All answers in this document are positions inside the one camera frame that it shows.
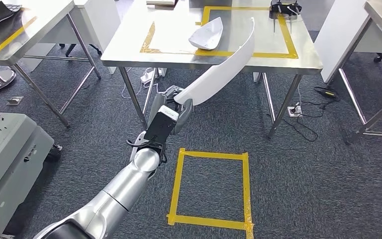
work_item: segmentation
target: yellow tape square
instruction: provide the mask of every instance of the yellow tape square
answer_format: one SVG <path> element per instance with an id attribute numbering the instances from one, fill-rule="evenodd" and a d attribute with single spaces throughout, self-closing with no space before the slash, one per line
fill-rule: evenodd
<path id="1" fill-rule="evenodd" d="M 205 6 L 202 14 L 201 22 L 195 22 L 195 25 L 204 25 L 209 22 L 210 11 L 211 10 L 259 10 L 259 11 L 269 11 L 269 7 L 242 7 L 242 6 Z M 298 59 L 298 53 L 296 52 L 295 46 L 292 41 L 289 29 L 286 24 L 286 20 L 282 15 L 278 15 L 278 23 L 280 30 L 282 31 L 285 45 L 288 53 L 266 53 L 266 52 L 254 52 L 253 57 L 260 58 L 287 58 L 287 59 Z M 232 51 L 218 51 L 218 50 L 202 50 L 198 49 L 194 53 L 184 52 L 164 52 L 160 49 L 150 48 L 150 43 L 155 34 L 155 23 L 150 26 L 149 32 L 146 39 L 143 42 L 140 52 L 141 53 L 170 53 L 170 54 L 194 54 L 197 56 L 231 56 L 234 52 Z"/>
<path id="2" fill-rule="evenodd" d="M 216 159 L 232 159 L 242 161 L 242 176 L 243 176 L 243 199 L 244 199 L 244 222 L 192 217 L 177 215 L 178 199 L 181 186 L 182 170 L 184 166 L 184 157 L 200 157 L 200 158 L 216 158 Z M 253 239 L 253 227 L 251 217 L 251 198 L 250 198 L 250 168 L 248 163 L 248 153 L 243 154 L 229 154 L 229 153 L 212 153 L 212 152 L 198 152 L 198 151 L 186 151 L 185 148 L 181 148 L 178 154 L 177 169 L 175 173 L 175 182 L 172 192 L 171 208 L 169 211 L 168 224 L 174 225 L 175 223 L 194 224 L 209 227 L 229 228 L 245 230 L 247 239 Z"/>

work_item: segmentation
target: gray carpet floor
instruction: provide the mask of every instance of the gray carpet floor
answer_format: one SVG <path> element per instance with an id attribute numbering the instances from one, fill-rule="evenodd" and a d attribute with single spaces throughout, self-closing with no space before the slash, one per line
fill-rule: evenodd
<path id="1" fill-rule="evenodd" d="M 56 46 L 51 55 L 63 54 Z M 96 52 L 91 49 L 95 59 Z M 77 47 L 74 56 L 83 56 Z M 382 107 L 382 62 L 374 54 L 355 53 L 345 71 L 369 118 Z M 41 229 L 83 206 L 128 163 L 130 148 L 141 127 L 130 100 L 120 93 L 119 72 L 111 76 L 97 60 L 103 74 L 91 76 L 65 112 L 71 128 L 65 129 L 38 95 L 19 77 L 0 91 L 0 111 L 24 113 L 61 144 L 60 162 L 47 164 L 15 221 L 24 224 L 20 239 L 30 239 Z M 60 107 L 89 66 L 77 62 L 43 61 L 31 73 L 44 93 Z M 144 69 L 128 73 L 136 90 Z M 159 90 L 175 84 L 186 87 L 203 71 L 169 69 Z M 276 111 L 292 81 L 291 75 L 268 74 Z M 324 103 L 316 93 L 324 86 L 320 76 L 304 76 L 303 101 Z M 161 166 L 115 239 L 185 238 L 244 239 L 240 230 L 167 224 L 178 150 L 249 153 L 251 208 L 254 237 L 382 238 L 382 138 L 363 137 L 345 145 L 345 137 L 360 125 L 340 79 L 335 89 L 342 100 L 328 105 L 321 118 L 304 118 L 318 133 L 308 142 L 285 123 L 272 139 L 266 139 L 271 121 L 263 84 L 254 84 L 251 73 L 238 74 L 213 98 L 196 107 L 183 131 L 168 140 L 168 163 Z M 24 96 L 17 107 L 5 100 Z M 292 102 L 298 101 L 295 94 Z M 138 94 L 141 103 L 145 92 Z M 321 113 L 318 106 L 302 104 L 305 114 Z M 297 125 L 295 119 L 285 117 Z M 308 138 L 312 132 L 296 126 Z M 382 129 L 382 121 L 377 124 Z M 243 220 L 242 165 L 237 161 L 186 157 L 178 214 Z"/>

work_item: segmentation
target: white plastic object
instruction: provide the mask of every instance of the white plastic object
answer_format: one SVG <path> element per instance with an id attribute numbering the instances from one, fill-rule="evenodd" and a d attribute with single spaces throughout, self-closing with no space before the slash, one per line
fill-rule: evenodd
<path id="1" fill-rule="evenodd" d="M 146 0 L 147 5 L 175 5 L 175 0 Z"/>
<path id="2" fill-rule="evenodd" d="M 254 18 L 251 18 L 251 34 L 247 41 L 222 64 L 210 67 L 198 79 L 192 82 L 174 100 L 183 105 L 192 99 L 193 105 L 199 105 L 210 99 L 228 84 L 248 63 L 254 53 Z"/>
<path id="3" fill-rule="evenodd" d="M 219 44 L 222 32 L 222 19 L 218 17 L 197 29 L 188 41 L 200 49 L 213 50 Z"/>

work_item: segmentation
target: electrical cable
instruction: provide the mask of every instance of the electrical cable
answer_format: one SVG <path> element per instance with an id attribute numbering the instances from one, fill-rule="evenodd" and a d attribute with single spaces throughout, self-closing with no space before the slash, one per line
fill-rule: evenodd
<path id="1" fill-rule="evenodd" d="M 140 89 L 138 90 L 138 92 L 137 92 L 136 94 L 138 94 L 138 93 L 141 92 L 141 88 L 142 88 L 142 87 L 143 87 L 143 83 L 140 82 Z M 126 97 L 126 96 L 124 96 L 125 88 L 126 88 L 126 84 L 124 83 L 124 89 L 122 89 L 121 96 L 122 96 L 124 99 L 130 99 L 131 97 Z"/>
<path id="2" fill-rule="evenodd" d="M 153 69 L 154 69 L 154 68 L 151 68 L 151 67 L 147 68 L 147 69 L 144 71 L 143 75 L 145 75 L 145 74 L 149 74 L 150 72 L 147 72 L 147 71 L 148 71 L 148 70 L 153 70 Z M 149 84 L 149 86 L 146 86 L 147 83 L 144 84 L 144 88 L 149 88 L 149 87 L 150 87 L 150 84 Z M 155 84 L 153 84 L 153 86 L 156 87 L 156 93 L 161 93 L 161 92 L 159 91 L 159 83 L 155 83 Z"/>
<path id="3" fill-rule="evenodd" d="M 324 94 L 322 94 L 319 90 L 317 89 L 323 89 L 323 90 L 327 90 L 327 91 L 331 91 L 331 89 L 328 89 L 328 88 L 323 88 L 323 87 L 314 87 L 314 90 L 318 93 L 320 93 L 321 95 L 324 96 Z M 335 94 L 336 94 L 336 97 L 333 98 L 333 100 L 329 101 L 329 102 L 326 102 L 326 103 L 314 103 L 314 102 L 310 102 L 310 101 L 303 101 L 301 100 L 301 93 L 299 91 L 299 85 L 298 85 L 298 93 L 299 93 L 299 103 L 302 104 L 302 103 L 308 103 L 308 104 L 312 104 L 312 105 L 315 105 L 315 106 L 321 106 L 320 109 L 321 109 L 321 114 L 317 115 L 317 116 L 311 116 L 311 115 L 305 115 L 305 114 L 300 114 L 298 115 L 298 117 L 296 118 L 296 123 L 303 126 L 304 128 L 308 129 L 309 131 L 311 131 L 315 136 L 314 136 L 314 139 L 309 139 L 307 138 L 301 131 L 299 131 L 295 125 L 289 123 L 288 121 L 286 121 L 285 119 L 282 119 L 286 124 L 290 125 L 291 127 L 293 127 L 293 129 L 299 133 L 305 140 L 309 141 L 309 142 L 314 142 L 317 140 L 318 138 L 318 134 L 316 131 L 314 131 L 313 129 L 311 129 L 310 127 L 304 125 L 303 123 L 301 123 L 299 121 L 300 119 L 300 116 L 305 116 L 305 117 L 309 117 L 309 118 L 320 118 L 320 117 L 323 117 L 324 116 L 324 111 L 326 110 L 326 106 L 328 106 L 329 104 L 331 103 L 334 103 L 334 102 L 339 102 L 340 101 L 340 98 L 339 98 L 339 94 L 337 94 L 336 91 L 333 91 Z"/>

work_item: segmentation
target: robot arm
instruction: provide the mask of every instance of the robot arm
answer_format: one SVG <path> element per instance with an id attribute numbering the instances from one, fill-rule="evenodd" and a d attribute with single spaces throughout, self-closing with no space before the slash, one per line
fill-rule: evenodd
<path id="1" fill-rule="evenodd" d="M 162 115 L 156 116 L 154 122 L 160 122 L 161 117 L 163 118 Z M 146 189 L 148 180 L 161 163 L 164 145 L 145 138 L 146 131 L 137 136 L 137 147 L 132 150 L 130 163 L 89 203 L 61 221 L 51 224 L 34 239 L 110 238 Z"/>
<path id="2" fill-rule="evenodd" d="M 251 58 L 254 52 L 254 19 L 251 22 L 249 38 L 226 61 L 212 66 L 185 89 L 171 86 L 158 93 L 152 104 L 148 129 L 137 136 L 134 144 L 129 143 L 133 146 L 130 163 L 87 205 L 49 225 L 34 239 L 110 238 L 160 165 L 169 134 L 178 133 L 194 106 L 220 91 Z M 166 107 L 168 103 L 174 103 L 180 113 Z"/>

